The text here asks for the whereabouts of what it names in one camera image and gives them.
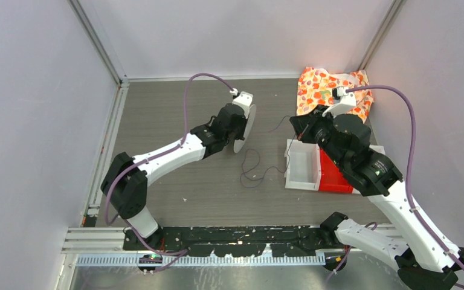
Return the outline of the white plastic spool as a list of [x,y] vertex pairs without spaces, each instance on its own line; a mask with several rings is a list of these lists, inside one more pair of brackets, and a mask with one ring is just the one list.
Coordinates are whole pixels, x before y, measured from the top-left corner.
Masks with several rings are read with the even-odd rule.
[[248,115],[248,118],[246,120],[246,125],[245,125],[245,128],[244,128],[244,131],[243,131],[243,135],[242,135],[242,139],[238,139],[238,140],[235,140],[234,141],[234,146],[233,146],[233,151],[234,153],[239,153],[242,148],[244,147],[249,135],[250,135],[250,132],[253,128],[253,125],[254,125],[254,120],[256,118],[256,112],[257,112],[257,106],[255,104],[251,105],[250,106],[250,111],[249,111],[249,115]]

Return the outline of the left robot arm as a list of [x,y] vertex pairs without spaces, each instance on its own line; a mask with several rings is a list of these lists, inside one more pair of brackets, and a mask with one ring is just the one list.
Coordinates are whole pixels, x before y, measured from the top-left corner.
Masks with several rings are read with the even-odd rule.
[[[256,111],[255,105],[244,110],[229,103],[181,140],[142,155],[116,155],[100,186],[106,196],[106,224],[122,218],[136,230],[140,245],[147,250],[156,249],[161,242],[160,226],[147,208],[147,189],[160,177],[221,152],[230,142],[238,153],[251,132]],[[116,210],[116,217],[109,217],[111,207]]]

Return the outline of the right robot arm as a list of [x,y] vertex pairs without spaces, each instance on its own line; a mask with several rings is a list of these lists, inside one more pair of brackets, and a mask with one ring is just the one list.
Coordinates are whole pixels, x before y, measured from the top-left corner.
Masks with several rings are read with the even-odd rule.
[[447,239],[406,194],[402,173],[370,146],[371,130],[353,114],[333,116],[327,107],[289,119],[297,139],[316,144],[345,180],[375,204],[399,231],[394,239],[335,212],[321,223],[321,241],[358,248],[393,268],[411,289],[451,289],[464,269],[464,247]]

